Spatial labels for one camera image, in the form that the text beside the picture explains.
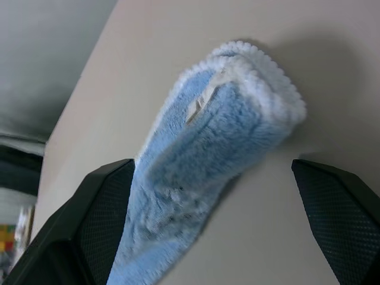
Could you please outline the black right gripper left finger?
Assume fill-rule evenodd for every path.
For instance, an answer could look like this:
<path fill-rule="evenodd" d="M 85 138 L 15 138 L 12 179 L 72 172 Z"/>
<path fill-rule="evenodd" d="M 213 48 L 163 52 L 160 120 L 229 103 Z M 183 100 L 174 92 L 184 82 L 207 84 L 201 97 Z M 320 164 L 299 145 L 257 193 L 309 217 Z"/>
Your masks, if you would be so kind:
<path fill-rule="evenodd" d="M 2 285 L 106 285 L 126 219 L 135 163 L 90 172 L 34 237 Z"/>

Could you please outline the multicoloured block object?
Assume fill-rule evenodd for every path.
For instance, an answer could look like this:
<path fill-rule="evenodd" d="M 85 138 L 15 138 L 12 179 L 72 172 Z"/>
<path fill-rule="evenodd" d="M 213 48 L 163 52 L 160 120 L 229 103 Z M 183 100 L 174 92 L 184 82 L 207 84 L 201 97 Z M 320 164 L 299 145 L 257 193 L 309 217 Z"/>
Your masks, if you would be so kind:
<path fill-rule="evenodd" d="M 15 242 L 15 225 L 0 224 L 0 253 L 11 251 Z"/>

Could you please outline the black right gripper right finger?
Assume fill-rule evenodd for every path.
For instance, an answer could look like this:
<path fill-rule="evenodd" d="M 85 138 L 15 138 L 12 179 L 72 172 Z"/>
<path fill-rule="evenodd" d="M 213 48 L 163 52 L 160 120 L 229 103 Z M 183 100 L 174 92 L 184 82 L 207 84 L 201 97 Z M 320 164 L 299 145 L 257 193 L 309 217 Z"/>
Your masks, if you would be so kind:
<path fill-rule="evenodd" d="M 380 285 L 380 197 L 357 175 L 295 159 L 312 234 L 340 285 Z"/>

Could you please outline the light blue fluffy towel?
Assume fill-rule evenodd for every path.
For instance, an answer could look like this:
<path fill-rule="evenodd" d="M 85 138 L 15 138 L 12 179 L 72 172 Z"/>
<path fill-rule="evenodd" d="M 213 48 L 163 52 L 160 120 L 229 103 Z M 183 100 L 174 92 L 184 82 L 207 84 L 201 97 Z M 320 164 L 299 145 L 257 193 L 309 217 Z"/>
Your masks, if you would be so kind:
<path fill-rule="evenodd" d="M 135 161 L 106 285 L 155 285 L 188 252 L 227 184 L 306 118 L 283 70 L 232 41 L 184 71 Z"/>

